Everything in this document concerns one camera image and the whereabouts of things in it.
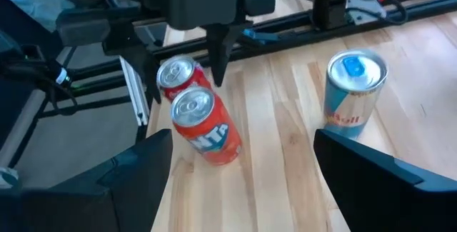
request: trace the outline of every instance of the orange soda can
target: orange soda can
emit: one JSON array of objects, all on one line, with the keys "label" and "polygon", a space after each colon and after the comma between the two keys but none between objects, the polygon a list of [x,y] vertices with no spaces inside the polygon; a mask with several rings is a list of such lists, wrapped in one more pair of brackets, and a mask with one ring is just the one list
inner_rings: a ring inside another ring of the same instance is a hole
[{"label": "orange soda can", "polygon": [[210,89],[193,86],[171,104],[173,125],[209,163],[232,162],[241,151],[241,139],[222,100]]}]

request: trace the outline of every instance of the wooden table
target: wooden table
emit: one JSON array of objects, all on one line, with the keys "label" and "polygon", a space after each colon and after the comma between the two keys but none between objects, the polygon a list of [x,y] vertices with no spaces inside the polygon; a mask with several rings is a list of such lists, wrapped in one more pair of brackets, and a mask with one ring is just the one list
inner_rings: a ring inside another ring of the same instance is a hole
[{"label": "wooden table", "polygon": [[[277,0],[275,14],[258,20],[310,7]],[[390,66],[359,141],[457,179],[456,24],[457,14],[446,14],[229,64],[216,90],[242,136],[243,152],[214,168],[173,131],[171,175],[152,231],[348,231],[312,143],[323,125],[328,60],[354,47],[377,51]],[[201,35],[169,30],[166,40]],[[149,135],[173,127],[169,107],[152,106]]]}]

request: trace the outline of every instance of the gray carpet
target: gray carpet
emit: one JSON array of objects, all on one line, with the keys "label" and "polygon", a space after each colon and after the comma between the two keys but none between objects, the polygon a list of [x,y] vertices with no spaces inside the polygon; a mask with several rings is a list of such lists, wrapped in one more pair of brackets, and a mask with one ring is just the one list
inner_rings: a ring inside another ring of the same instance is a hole
[{"label": "gray carpet", "polygon": [[[81,68],[112,59],[104,56],[99,44],[81,46],[71,59],[69,68]],[[128,94],[127,88],[123,87],[77,100],[82,104]],[[131,103],[80,111],[73,116],[40,119],[15,169],[25,187],[54,186],[132,146],[137,128]]]}]

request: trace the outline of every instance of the red bull can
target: red bull can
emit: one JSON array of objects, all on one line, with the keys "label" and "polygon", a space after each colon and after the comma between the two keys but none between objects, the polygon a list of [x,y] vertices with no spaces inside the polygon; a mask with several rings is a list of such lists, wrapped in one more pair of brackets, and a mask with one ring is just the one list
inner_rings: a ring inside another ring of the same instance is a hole
[{"label": "red bull can", "polygon": [[328,63],[324,99],[325,129],[357,138],[386,81],[386,62],[368,49],[337,53]]}]

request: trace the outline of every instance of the pull tab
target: pull tab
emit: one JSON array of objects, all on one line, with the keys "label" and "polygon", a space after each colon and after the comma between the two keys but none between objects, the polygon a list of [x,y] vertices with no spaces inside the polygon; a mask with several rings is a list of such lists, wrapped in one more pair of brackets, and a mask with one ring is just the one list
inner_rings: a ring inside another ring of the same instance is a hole
[{"label": "pull tab", "polygon": [[181,67],[179,64],[172,64],[169,73],[165,76],[167,81],[174,81],[176,77],[181,73]]},{"label": "pull tab", "polygon": [[356,56],[345,58],[343,60],[343,65],[349,76],[357,77],[365,73],[365,66]]},{"label": "pull tab", "polygon": [[182,113],[182,114],[189,114],[193,111],[195,111],[197,108],[199,107],[199,103],[198,101],[190,101],[188,103],[183,103],[179,106],[179,111]]}]

